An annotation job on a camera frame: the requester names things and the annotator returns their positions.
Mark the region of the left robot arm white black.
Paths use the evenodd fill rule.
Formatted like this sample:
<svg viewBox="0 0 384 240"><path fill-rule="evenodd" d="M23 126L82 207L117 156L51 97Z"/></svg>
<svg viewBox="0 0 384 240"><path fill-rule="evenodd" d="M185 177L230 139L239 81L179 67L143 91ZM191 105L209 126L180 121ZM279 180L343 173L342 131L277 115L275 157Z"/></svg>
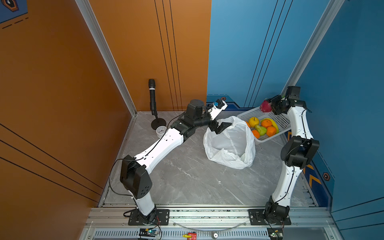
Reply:
<svg viewBox="0 0 384 240"><path fill-rule="evenodd" d="M197 128L207 126L215 134L222 133L231 123L219 123L216 117L228 107L218 99L209 106L200 100L192 100L187 110L173 119L165 134L148 149L134 157L127 155L122 159L120 182L131 193L137 211L146 223L156 218L156 205L150 190L153 186L150 173L172 150L190 138Z"/></svg>

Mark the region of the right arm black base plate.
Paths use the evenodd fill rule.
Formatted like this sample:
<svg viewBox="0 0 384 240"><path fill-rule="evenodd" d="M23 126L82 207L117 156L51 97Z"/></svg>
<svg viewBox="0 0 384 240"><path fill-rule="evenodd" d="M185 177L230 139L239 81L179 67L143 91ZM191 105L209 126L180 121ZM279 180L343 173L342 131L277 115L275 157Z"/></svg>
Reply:
<svg viewBox="0 0 384 240"><path fill-rule="evenodd" d="M292 224L289 216L283 219L276 212L266 213L264 209L249 209L249 219L252 226L290 226Z"/></svg>

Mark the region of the red dragon fruit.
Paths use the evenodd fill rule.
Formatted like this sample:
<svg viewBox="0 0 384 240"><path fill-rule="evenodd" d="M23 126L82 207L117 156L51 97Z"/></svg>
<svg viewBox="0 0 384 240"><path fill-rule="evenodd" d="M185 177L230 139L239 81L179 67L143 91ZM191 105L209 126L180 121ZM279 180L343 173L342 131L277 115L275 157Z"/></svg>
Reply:
<svg viewBox="0 0 384 240"><path fill-rule="evenodd" d="M261 105L260 105L260 110L263 112L263 113L269 113L271 112L273 109L272 109L272 106L271 106L271 101L269 99L267 100L264 100Z"/></svg>

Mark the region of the orange fruit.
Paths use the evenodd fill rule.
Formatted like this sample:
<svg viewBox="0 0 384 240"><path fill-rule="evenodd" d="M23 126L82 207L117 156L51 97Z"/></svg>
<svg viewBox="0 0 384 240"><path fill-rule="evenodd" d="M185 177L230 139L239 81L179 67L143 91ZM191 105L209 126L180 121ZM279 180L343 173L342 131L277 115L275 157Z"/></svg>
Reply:
<svg viewBox="0 0 384 240"><path fill-rule="evenodd" d="M252 130L252 133L255 138L259 139L261 137L260 133L257 130Z"/></svg>
<svg viewBox="0 0 384 240"><path fill-rule="evenodd" d="M261 121L261 126L264 127L264 128L268 128L268 127L272 126L272 123L268 119L263 119Z"/></svg>
<svg viewBox="0 0 384 240"><path fill-rule="evenodd" d="M274 136L274 135L276 135L277 133L276 133L276 129L273 127L273 126L271 126L271 127L268 127L267 128L267 136L268 137L272 137L272 136Z"/></svg>

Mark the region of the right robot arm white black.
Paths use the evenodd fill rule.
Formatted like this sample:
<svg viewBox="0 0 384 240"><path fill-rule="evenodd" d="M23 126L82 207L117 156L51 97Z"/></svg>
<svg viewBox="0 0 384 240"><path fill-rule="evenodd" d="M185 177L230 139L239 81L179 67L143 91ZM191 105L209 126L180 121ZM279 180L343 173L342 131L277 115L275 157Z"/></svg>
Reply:
<svg viewBox="0 0 384 240"><path fill-rule="evenodd" d="M306 102L300 100L300 87L289 86L284 97L268 99L272 112L286 114L290 120L292 136L281 150L282 172L278 185L266 203L264 220L281 224L288 219L291 196L297 179L309 165L319 149L320 142L310 132Z"/></svg>

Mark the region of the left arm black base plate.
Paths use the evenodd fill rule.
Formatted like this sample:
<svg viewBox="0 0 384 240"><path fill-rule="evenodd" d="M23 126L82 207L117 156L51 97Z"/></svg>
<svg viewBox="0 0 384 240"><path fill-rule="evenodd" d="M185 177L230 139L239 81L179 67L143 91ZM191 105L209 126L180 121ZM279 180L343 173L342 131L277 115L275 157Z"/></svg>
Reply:
<svg viewBox="0 0 384 240"><path fill-rule="evenodd" d="M168 209L153 209L149 215L143 215L138 209L130 212L128 225L129 226L151 226L160 225L167 226L170 219L170 210Z"/></svg>

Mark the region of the green pear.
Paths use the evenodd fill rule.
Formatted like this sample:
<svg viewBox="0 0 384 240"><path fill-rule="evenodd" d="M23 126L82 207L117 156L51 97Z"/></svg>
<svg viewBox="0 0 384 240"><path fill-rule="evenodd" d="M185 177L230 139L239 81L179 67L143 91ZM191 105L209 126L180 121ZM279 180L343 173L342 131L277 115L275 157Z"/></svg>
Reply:
<svg viewBox="0 0 384 240"><path fill-rule="evenodd" d="M260 136L264 136L267 133L267 128L259 125L255 125L255 130L259 133Z"/></svg>

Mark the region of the white plastic bag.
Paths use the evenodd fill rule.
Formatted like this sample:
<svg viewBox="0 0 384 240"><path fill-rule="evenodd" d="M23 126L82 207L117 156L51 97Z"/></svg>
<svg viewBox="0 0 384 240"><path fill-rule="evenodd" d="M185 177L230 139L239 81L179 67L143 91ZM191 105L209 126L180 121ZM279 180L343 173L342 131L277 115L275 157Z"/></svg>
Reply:
<svg viewBox="0 0 384 240"><path fill-rule="evenodd" d="M256 146L255 137L246 122L230 116L220 119L219 123L231 125L220 134L207 129L203 138L207 158L232 169L251 167L256 157Z"/></svg>

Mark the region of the yellow apple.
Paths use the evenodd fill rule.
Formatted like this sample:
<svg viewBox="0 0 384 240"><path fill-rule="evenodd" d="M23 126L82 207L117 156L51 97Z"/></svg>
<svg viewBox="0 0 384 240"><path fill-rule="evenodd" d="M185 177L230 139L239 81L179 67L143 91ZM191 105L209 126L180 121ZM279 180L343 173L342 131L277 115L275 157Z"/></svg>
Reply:
<svg viewBox="0 0 384 240"><path fill-rule="evenodd" d="M259 119L256 117L252 117L248 120L248 124L251 128L254 128L255 126L258 126L260 123Z"/></svg>

